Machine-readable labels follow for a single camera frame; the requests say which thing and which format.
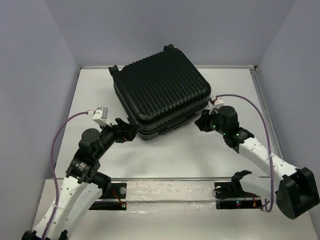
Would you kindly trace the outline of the black ribbed hard-shell suitcase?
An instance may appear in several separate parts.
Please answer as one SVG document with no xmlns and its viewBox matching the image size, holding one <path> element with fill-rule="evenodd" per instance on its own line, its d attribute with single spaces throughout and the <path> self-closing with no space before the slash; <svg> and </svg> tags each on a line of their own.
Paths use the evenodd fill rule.
<svg viewBox="0 0 320 240">
<path fill-rule="evenodd" d="M 211 85 L 173 44 L 163 51 L 122 68 L 108 68 L 113 87 L 138 136 L 150 141 L 201 114 L 211 96 Z"/>
</svg>

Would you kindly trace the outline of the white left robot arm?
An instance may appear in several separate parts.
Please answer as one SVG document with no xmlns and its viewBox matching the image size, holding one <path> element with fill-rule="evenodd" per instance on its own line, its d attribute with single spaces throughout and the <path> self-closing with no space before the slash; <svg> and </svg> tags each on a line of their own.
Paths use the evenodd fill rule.
<svg viewBox="0 0 320 240">
<path fill-rule="evenodd" d="M 139 126 L 116 118 L 104 122 L 100 130 L 86 129 L 65 172 L 62 185 L 40 222 L 26 231 L 24 240 L 68 240 L 93 203 L 110 194 L 111 178 L 99 172 L 100 159 L 114 143 L 131 142 Z"/>
</svg>

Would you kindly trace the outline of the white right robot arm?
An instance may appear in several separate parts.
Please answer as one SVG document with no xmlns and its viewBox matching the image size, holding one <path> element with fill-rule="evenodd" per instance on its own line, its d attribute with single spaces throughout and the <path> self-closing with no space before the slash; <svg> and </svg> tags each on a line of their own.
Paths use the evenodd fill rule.
<svg viewBox="0 0 320 240">
<path fill-rule="evenodd" d="M 240 126 L 238 114 L 232 106 L 205 109 L 195 125 L 201 132 L 217 132 L 225 144 L 240 156 L 254 163 L 266 173 L 269 183 L 260 180 L 249 182 L 235 174 L 230 190 L 235 196 L 249 192 L 265 200 L 265 210 L 270 212 L 273 205 L 289 219 L 294 220 L 320 203 L 315 176 L 307 168 L 298 168 L 285 162 L 265 147 L 253 133 Z"/>
</svg>

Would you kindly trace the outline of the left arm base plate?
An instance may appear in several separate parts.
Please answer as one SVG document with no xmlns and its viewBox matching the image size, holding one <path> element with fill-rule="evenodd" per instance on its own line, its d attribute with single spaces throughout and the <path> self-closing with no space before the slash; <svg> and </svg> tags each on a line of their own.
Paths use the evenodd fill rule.
<svg viewBox="0 0 320 240">
<path fill-rule="evenodd" d="M 89 208 L 91 211 L 126 211 L 127 183 L 112 182 L 108 193 L 103 193 Z"/>
</svg>

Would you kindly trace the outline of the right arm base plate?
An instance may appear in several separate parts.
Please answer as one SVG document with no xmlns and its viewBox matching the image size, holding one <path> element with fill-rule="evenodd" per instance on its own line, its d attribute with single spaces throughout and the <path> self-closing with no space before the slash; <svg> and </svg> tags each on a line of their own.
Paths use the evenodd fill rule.
<svg viewBox="0 0 320 240">
<path fill-rule="evenodd" d="M 243 191 L 237 182 L 215 182 L 212 195 L 217 210 L 262 209 L 264 206 L 259 196 Z"/>
</svg>

